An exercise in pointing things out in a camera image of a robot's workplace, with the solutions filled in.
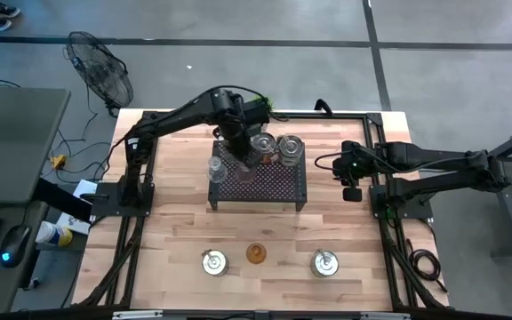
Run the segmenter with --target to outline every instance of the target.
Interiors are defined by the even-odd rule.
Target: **wooden tabletop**
[[[113,141],[121,139],[142,112],[121,110]],[[411,140],[403,112],[382,112],[382,117],[387,141]],[[268,125],[267,132],[275,136],[294,134],[306,143],[308,202],[300,213],[294,204],[270,203],[220,202],[219,210],[212,211],[206,176],[212,130],[198,125],[159,139],[156,193],[141,242],[132,308],[390,310],[379,226],[366,194],[370,181],[361,180],[363,202],[344,202],[339,182],[314,166],[316,157],[340,151],[343,140],[364,143],[361,122],[313,119]],[[117,181],[124,173],[123,145],[114,151],[110,164],[104,180]],[[324,164],[330,165],[331,159]],[[418,173],[407,178],[418,178]],[[110,217],[92,228],[73,302],[86,298],[106,274],[119,224],[120,218]],[[404,232],[415,248],[436,253],[424,224],[404,220]],[[259,265],[245,255],[256,242],[268,251]],[[223,277],[203,271],[201,254],[207,249],[229,258],[230,268]],[[333,251],[339,258],[340,269],[334,276],[316,278],[311,273],[309,262],[317,249]],[[402,272],[396,274],[406,301]],[[120,279],[118,298],[125,276]],[[424,284],[439,301],[448,303],[436,283]]]

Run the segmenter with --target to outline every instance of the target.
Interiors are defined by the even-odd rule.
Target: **black mesh stand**
[[[308,201],[305,145],[297,165],[288,167],[280,163],[261,164],[256,169],[254,179],[248,183],[236,178],[238,162],[229,161],[229,156],[225,156],[226,152],[221,141],[213,142],[212,155],[218,156],[228,170],[224,181],[210,182],[209,203],[214,211],[218,209],[219,201],[231,201],[295,203],[295,210],[299,212]]]

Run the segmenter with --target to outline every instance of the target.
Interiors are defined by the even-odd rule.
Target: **concrete floor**
[[[358,0],[8,0],[24,14],[8,34],[214,39],[369,39]],[[381,41],[512,43],[512,0],[371,0]],[[72,99],[61,124],[78,138],[91,114],[84,83],[63,59],[62,45],[0,44],[0,78],[29,87],[68,88]],[[239,84],[272,97],[278,108],[312,109],[318,98],[339,110],[381,110],[370,49],[205,46],[110,46],[125,61],[135,99],[131,108],[176,108],[215,84]],[[512,135],[512,51],[381,50],[393,110],[405,111],[412,139],[423,148],[494,148]],[[100,112],[86,142],[110,141],[115,120],[91,93]],[[70,170],[100,161],[96,147],[75,157]],[[90,178],[93,169],[63,174]],[[54,175],[48,177],[56,182]],[[512,240],[494,195],[472,190],[431,200],[440,261],[451,304],[460,310],[512,315],[512,259],[493,262],[491,249]],[[27,292],[20,308],[56,307],[71,276],[65,254],[37,272],[56,279]],[[56,266],[65,267],[61,274]]]

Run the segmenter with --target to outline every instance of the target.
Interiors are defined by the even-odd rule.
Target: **tin can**
[[[277,143],[280,155],[280,162],[285,166],[295,166],[300,162],[303,152],[303,142],[300,138],[286,135],[279,138]]]
[[[335,253],[318,250],[311,258],[311,272],[317,277],[333,276],[339,269]]]
[[[252,137],[252,146],[262,154],[263,164],[272,164],[277,160],[276,139],[273,135],[263,132]]]
[[[220,251],[203,252],[203,270],[211,276],[224,276],[228,271],[228,259]]]

